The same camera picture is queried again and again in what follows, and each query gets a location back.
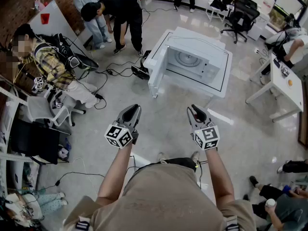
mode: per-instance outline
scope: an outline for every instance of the white chair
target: white chair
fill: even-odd
[[[65,119],[68,117],[68,122],[70,126],[74,126],[75,124],[72,122],[71,114],[72,112],[76,112],[79,114],[85,114],[86,111],[83,110],[77,110],[74,109],[76,105],[76,100],[71,98],[70,96],[66,94],[62,94],[62,102],[63,106],[61,109],[51,109],[51,103],[54,100],[54,97],[57,96],[61,92],[61,90],[57,91],[57,93],[54,95],[53,99],[51,100],[51,103],[48,103],[47,97],[50,93],[50,90],[52,88],[49,88],[47,92],[45,93],[44,97],[33,97],[29,96],[27,99],[28,103],[28,111],[30,115],[30,119],[33,121],[37,119],[48,119],[49,126],[52,126],[52,123],[54,123],[57,127],[61,126],[61,124],[65,121]]]
[[[225,20],[225,17],[228,15],[228,11],[229,11],[229,6],[227,6],[226,11],[221,11],[220,9],[217,9],[215,7],[212,7],[211,4],[214,0],[208,0],[208,6],[207,9],[210,7],[212,10],[212,13],[208,13],[207,9],[205,10],[205,13],[208,17],[208,19],[210,20],[210,22],[212,21],[212,18],[219,18],[221,20],[221,22],[223,22]]]

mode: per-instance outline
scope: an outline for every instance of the patterned pants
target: patterned pants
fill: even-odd
[[[58,193],[40,195],[37,201],[43,216],[46,216],[62,207],[61,197]]]

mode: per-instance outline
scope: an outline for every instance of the black t-shirt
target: black t-shirt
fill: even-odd
[[[100,0],[105,6],[103,15],[110,14],[121,24],[141,13],[141,8],[135,0]]]

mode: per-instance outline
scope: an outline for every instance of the concrete floor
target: concrete floor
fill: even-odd
[[[152,1],[146,9],[169,9],[172,3]],[[251,193],[252,187],[248,177],[255,175],[262,183],[272,183],[274,186],[282,182],[289,183],[299,175],[277,175],[276,169],[290,159],[306,158],[306,152],[297,142],[298,116],[277,123],[272,118],[278,114],[289,111],[292,107],[284,97],[275,100],[270,92],[266,92],[251,104],[246,104],[245,99],[260,88],[258,78],[249,81],[249,75],[259,66],[260,56],[254,53],[258,47],[264,48],[264,41],[254,41],[248,38],[244,43],[239,37],[238,43],[233,43],[234,34],[220,30],[224,27],[218,19],[209,23],[205,12],[195,10],[189,13],[188,7],[180,7],[179,11],[158,10],[151,13],[150,18],[143,26],[143,49],[150,50],[166,29],[175,29],[181,26],[209,37],[218,39],[226,44],[226,49],[233,53],[232,69],[228,89],[224,99],[217,100],[209,109],[214,122],[218,125],[221,140],[218,152],[228,170],[234,185],[236,198],[242,198],[245,193]],[[108,44],[105,49],[93,52],[95,60],[103,71],[110,63],[123,64],[127,61],[135,62],[138,57],[133,49],[129,32],[126,35],[127,49],[119,55],[113,56],[115,43]],[[124,66],[112,65],[111,68],[118,72]],[[105,75],[91,73],[88,82],[100,87],[106,81]],[[138,164],[141,166],[147,161],[154,162],[157,154],[162,151],[169,157],[190,156],[197,145],[192,141],[189,133],[190,126],[186,116],[186,108],[191,104],[205,106],[209,97],[202,92],[191,90],[185,86],[173,83],[169,78],[164,78],[160,94],[153,99],[149,93],[147,81],[135,76],[121,77],[108,75],[108,81],[99,93],[106,99],[107,106],[102,110],[89,109],[85,115],[73,116],[76,126],[72,128],[69,140],[72,144],[70,155],[71,164],[43,166],[38,181],[38,189],[54,185],[66,172],[84,172],[81,157],[84,160],[88,173],[106,174],[113,158],[117,153],[115,147],[110,146],[103,137],[108,125],[113,122],[118,113],[125,107],[138,103],[142,107],[142,115],[137,129],[139,138],[133,153],[140,157]],[[133,169],[127,173],[126,181],[131,177]],[[83,195],[95,199],[96,192],[102,182],[100,176],[90,176],[93,182],[84,175],[66,175],[58,187],[49,188],[48,193],[61,191],[66,194],[69,205],[47,216],[42,222],[49,231],[59,230],[63,219],[73,209]],[[201,182],[204,192],[212,199],[213,190],[207,165],[203,166]]]

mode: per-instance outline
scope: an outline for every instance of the orange object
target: orange object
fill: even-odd
[[[50,16],[49,13],[41,13],[41,14],[40,14],[40,20],[41,20],[41,22],[42,22],[43,25],[48,24],[48,22],[49,22],[49,16]]]

